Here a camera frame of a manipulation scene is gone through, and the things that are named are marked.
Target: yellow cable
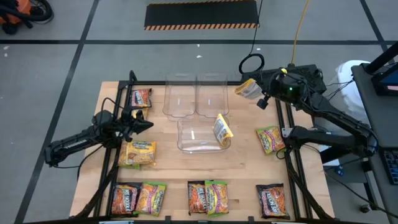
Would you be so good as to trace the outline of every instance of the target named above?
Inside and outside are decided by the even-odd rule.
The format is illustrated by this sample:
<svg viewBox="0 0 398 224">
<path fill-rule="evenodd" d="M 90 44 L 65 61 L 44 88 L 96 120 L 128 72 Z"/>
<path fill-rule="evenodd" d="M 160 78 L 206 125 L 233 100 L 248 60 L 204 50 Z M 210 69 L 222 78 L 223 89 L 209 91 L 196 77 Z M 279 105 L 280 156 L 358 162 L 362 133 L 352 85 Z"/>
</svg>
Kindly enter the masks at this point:
<svg viewBox="0 0 398 224">
<path fill-rule="evenodd" d="M 297 37 L 299 36 L 301 24 L 303 23 L 304 16 L 305 16 L 305 13 L 307 12 L 307 7 L 308 7 L 308 4 L 309 4 L 309 3 L 310 3 L 310 0 L 307 0 L 307 2 L 305 3 L 305 7 L 304 7 L 304 10 L 303 10 L 303 14 L 301 15 L 300 22 L 299 22 L 299 24 L 298 24 L 298 26 L 297 26 L 296 36 L 294 37 L 293 55 L 292 55 L 292 62 L 291 62 L 291 63 L 294 63 L 294 58 L 295 58 L 295 54 L 296 54 L 296 42 L 297 42 Z"/>
</svg>

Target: wooden table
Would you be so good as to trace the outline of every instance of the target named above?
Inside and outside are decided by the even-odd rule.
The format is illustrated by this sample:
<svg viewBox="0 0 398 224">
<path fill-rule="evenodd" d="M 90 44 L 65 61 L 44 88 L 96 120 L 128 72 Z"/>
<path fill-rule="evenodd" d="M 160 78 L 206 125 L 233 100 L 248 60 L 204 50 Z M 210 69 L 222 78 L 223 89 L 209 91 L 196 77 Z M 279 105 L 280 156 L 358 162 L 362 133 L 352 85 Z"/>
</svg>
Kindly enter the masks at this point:
<svg viewBox="0 0 398 224">
<path fill-rule="evenodd" d="M 118 82 L 103 82 L 96 106 L 96 113 L 101 109 L 105 97 L 116 98 Z M 152 88 L 152 108 L 148 120 L 155 125 L 138 136 L 135 140 L 156 141 L 156 166 L 142 166 L 141 170 L 119 169 L 118 182 L 159 181 L 167 183 L 164 201 L 159 217 L 140 215 L 140 220 L 164 220 L 170 215 L 172 220 L 248 220 L 253 216 L 257 221 L 261 218 L 261 206 L 256 192 L 256 184 L 284 183 L 287 211 L 294 219 L 289 181 L 284 160 L 275 154 L 265 154 L 256 128 L 278 126 L 275 100 L 269 100 L 266 110 L 256 106 L 256 100 L 246 100 L 235 95 L 235 86 L 228 87 L 229 113 L 227 115 L 230 128 L 234 133 L 231 147 L 222 153 L 215 154 L 184 154 L 177 147 L 177 123 L 170 121 L 163 114 L 164 86 L 135 86 L 134 89 Z M 112 111 L 114 105 L 107 101 L 105 109 Z M 302 111 L 294 113 L 296 125 L 312 127 L 311 117 Z M 86 150 L 89 154 L 96 147 Z M 100 181 L 101 168 L 105 150 L 100 150 L 89 157 L 81 168 L 70 215 L 82 210 L 93 196 Z M 306 148 L 301 149 L 303 168 L 307 178 L 309 191 L 317 202 L 331 216 L 328 187 L 323 173 L 320 156 L 317 152 Z M 204 214 L 188 215 L 188 180 L 225 180 L 228 182 L 229 214 L 210 218 Z M 297 187 L 301 216 L 305 216 L 301 191 Z M 105 214 L 109 190 L 103 194 L 101 215 Z"/>
</svg>

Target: clear plastic bin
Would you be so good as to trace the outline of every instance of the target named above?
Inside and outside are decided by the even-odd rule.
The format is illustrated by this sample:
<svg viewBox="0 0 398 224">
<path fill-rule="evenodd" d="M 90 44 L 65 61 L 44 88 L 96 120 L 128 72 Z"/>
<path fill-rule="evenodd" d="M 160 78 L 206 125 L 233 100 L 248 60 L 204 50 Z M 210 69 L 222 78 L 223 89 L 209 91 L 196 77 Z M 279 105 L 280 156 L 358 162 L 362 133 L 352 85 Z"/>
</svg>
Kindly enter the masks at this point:
<svg viewBox="0 0 398 224">
<path fill-rule="evenodd" d="M 201 74 L 197 80 L 197 113 L 208 118 L 228 114 L 227 76 Z"/>
<path fill-rule="evenodd" d="M 213 132 L 213 126 L 216 118 L 206 118 L 204 116 L 194 116 L 193 118 L 179 119 L 178 142 L 177 146 L 184 153 L 209 153 L 224 152 L 231 142 L 222 146 Z"/>
<path fill-rule="evenodd" d="M 189 118 L 196 110 L 196 76 L 173 74 L 166 77 L 163 113 L 169 119 Z"/>
</svg>

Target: orange noodle package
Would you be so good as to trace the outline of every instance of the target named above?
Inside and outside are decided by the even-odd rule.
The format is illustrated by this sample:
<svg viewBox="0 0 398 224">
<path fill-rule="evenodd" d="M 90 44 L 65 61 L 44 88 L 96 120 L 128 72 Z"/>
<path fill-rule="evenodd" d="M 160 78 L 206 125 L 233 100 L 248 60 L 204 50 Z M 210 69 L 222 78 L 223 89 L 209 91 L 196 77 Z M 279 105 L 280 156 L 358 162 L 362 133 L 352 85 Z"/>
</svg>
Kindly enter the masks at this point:
<svg viewBox="0 0 398 224">
<path fill-rule="evenodd" d="M 227 214 L 228 196 L 225 181 L 205 181 L 207 215 L 217 217 Z"/>
<path fill-rule="evenodd" d="M 268 128 L 257 129 L 256 132 L 266 154 L 277 152 L 278 150 L 285 148 L 279 127 L 270 126 Z"/>
<path fill-rule="evenodd" d="M 284 218 L 290 220 L 286 212 L 283 184 L 256 185 L 259 194 L 262 218 Z"/>
<path fill-rule="evenodd" d="M 137 217 L 137 205 L 142 183 L 118 183 L 114 186 L 111 214 L 114 217 Z"/>
<path fill-rule="evenodd" d="M 164 183 L 144 182 L 134 214 L 146 213 L 159 216 L 165 191 L 166 184 Z"/>
<path fill-rule="evenodd" d="M 206 213 L 205 181 L 188 181 L 188 205 L 191 213 Z"/>
</svg>

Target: black and orange striped mat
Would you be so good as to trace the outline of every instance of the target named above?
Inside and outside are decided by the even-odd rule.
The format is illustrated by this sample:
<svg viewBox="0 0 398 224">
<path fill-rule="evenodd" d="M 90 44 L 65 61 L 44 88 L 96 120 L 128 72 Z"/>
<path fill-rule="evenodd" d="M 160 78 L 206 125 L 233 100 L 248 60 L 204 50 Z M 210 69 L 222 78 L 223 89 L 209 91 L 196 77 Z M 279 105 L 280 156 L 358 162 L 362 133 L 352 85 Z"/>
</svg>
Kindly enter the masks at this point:
<svg viewBox="0 0 398 224">
<path fill-rule="evenodd" d="M 255 0 L 165 2 L 147 6 L 144 29 L 252 29 L 256 24 Z"/>
</svg>

